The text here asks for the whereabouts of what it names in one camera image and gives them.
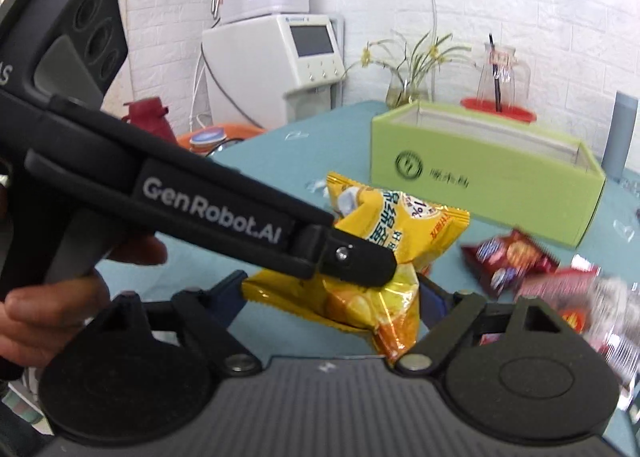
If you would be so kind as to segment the person's left hand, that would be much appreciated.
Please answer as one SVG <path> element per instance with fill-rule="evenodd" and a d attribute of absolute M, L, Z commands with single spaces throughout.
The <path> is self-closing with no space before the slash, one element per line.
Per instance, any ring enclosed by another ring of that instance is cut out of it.
<path fill-rule="evenodd" d="M 1 303 L 1 356 L 24 367 L 44 367 L 111 303 L 102 275 L 17 288 Z"/>

